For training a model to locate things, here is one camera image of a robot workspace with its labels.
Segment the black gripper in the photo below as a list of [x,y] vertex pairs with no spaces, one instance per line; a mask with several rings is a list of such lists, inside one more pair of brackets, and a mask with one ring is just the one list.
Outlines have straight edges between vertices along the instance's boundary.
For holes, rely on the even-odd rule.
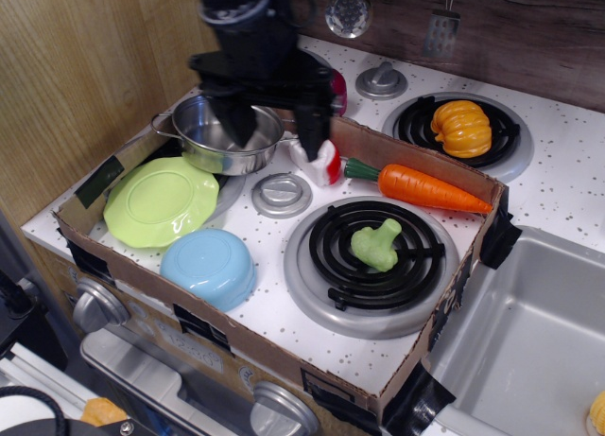
[[200,90],[235,144],[245,147],[257,128],[254,105],[294,113],[308,162],[330,138],[337,113],[333,71],[299,48],[300,22],[290,9],[203,9],[217,52],[197,54],[189,66]]

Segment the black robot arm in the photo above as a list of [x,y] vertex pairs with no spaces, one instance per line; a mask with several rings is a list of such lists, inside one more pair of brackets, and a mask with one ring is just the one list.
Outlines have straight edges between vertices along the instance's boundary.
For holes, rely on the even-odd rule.
[[287,110],[308,161],[315,161],[335,114],[333,73],[299,48],[290,0],[200,2],[199,15],[220,48],[192,56],[189,66],[224,131],[244,147],[257,128],[254,107]]

